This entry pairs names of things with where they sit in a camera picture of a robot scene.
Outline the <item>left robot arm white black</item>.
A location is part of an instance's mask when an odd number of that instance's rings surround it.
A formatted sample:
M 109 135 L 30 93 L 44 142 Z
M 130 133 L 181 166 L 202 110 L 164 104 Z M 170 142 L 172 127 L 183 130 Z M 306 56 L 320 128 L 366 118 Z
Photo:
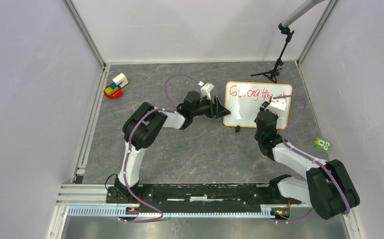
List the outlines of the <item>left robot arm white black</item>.
M 125 154 L 122 168 L 114 186 L 118 196 L 126 203 L 137 198 L 135 186 L 139 182 L 139 170 L 145 154 L 161 129 L 173 128 L 183 130 L 191 125 L 193 118 L 206 116 L 219 119 L 231 114 L 222 105 L 217 96 L 202 96 L 197 91 L 187 93 L 184 101 L 175 110 L 156 108 L 144 102 L 123 126 Z

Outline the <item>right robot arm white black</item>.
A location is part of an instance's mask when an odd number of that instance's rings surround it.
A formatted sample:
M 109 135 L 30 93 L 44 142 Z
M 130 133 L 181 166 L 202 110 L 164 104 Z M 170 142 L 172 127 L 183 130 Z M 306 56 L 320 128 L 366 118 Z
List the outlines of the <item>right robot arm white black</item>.
M 284 139 L 277 131 L 277 110 L 269 102 L 260 106 L 254 120 L 255 140 L 264 156 L 289 167 L 304 179 L 283 175 L 271 180 L 270 200 L 281 203 L 286 198 L 297 199 L 310 204 L 325 220 L 349 214 L 361 200 L 345 165 L 338 159 L 326 161 L 308 155 Z

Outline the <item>white whiteboard yellow frame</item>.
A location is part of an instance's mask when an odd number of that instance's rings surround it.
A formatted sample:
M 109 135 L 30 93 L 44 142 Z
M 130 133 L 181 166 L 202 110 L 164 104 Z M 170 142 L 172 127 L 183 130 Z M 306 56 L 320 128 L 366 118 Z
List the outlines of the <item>white whiteboard yellow frame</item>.
M 264 102 L 272 97 L 291 94 L 290 84 L 229 81 L 225 86 L 224 107 L 230 114 L 223 118 L 223 124 L 255 128 L 254 120 Z

